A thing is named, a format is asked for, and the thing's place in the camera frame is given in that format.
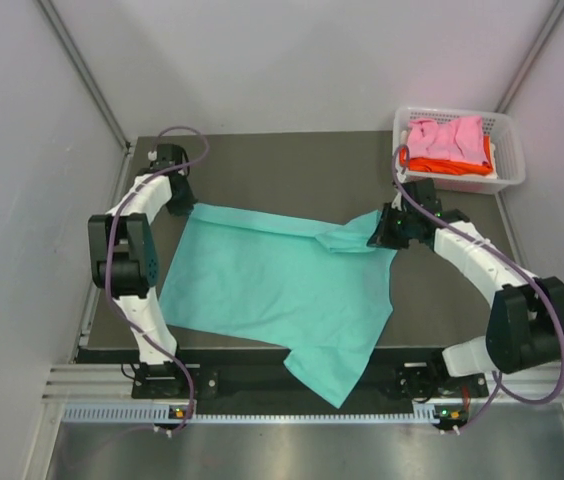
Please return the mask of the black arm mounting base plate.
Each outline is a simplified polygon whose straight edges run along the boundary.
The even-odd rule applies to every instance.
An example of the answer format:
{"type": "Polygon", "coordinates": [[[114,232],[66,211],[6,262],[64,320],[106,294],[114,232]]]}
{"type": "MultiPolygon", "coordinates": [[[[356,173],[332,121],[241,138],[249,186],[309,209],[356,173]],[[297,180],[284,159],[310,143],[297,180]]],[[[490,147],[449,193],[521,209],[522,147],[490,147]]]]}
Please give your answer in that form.
{"type": "Polygon", "coordinates": [[[434,398],[472,400],[487,396],[482,374],[453,378],[440,348],[376,347],[358,366],[341,358],[281,349],[183,350],[184,372],[171,361],[126,364],[133,374],[134,399],[182,399],[200,404],[244,398],[264,399],[277,392],[298,394],[301,402],[344,408],[360,400],[424,403],[434,398]]]}

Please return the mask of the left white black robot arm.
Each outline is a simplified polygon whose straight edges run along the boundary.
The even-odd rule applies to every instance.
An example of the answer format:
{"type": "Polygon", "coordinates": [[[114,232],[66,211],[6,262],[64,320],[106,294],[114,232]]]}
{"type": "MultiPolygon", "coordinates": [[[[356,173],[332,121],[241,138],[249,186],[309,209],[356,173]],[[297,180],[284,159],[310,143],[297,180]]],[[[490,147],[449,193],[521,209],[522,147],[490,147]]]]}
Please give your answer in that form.
{"type": "Polygon", "coordinates": [[[188,217],[197,199],[183,147],[158,145],[148,159],[118,204],[88,220],[91,275],[130,325],[139,350],[135,381],[153,377],[159,390],[174,397],[188,387],[189,374],[174,361],[178,343],[158,304],[159,260],[151,226],[163,209],[188,217]]]}

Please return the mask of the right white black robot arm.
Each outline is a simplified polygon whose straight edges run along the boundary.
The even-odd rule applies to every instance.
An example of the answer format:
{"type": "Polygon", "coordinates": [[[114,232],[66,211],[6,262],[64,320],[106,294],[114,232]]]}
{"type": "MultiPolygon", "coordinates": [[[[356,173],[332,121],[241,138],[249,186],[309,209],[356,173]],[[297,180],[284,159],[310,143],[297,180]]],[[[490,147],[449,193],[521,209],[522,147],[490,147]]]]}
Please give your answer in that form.
{"type": "Polygon", "coordinates": [[[431,388],[449,396],[466,376],[513,374],[564,360],[564,283],[523,269],[459,210],[446,210],[430,179],[397,186],[370,247],[406,249],[417,241],[453,265],[490,308],[484,335],[445,348],[429,370],[431,388]]]}

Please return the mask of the teal t shirt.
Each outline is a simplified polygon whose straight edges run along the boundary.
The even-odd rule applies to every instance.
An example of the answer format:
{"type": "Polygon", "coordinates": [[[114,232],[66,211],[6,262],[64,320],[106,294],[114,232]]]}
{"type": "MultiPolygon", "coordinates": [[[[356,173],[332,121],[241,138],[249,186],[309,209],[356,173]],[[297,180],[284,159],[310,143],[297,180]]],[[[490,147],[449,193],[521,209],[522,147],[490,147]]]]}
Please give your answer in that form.
{"type": "Polygon", "coordinates": [[[366,246],[379,218],[338,225],[199,204],[161,288],[164,319],[358,366],[393,311],[395,254],[366,246]]]}

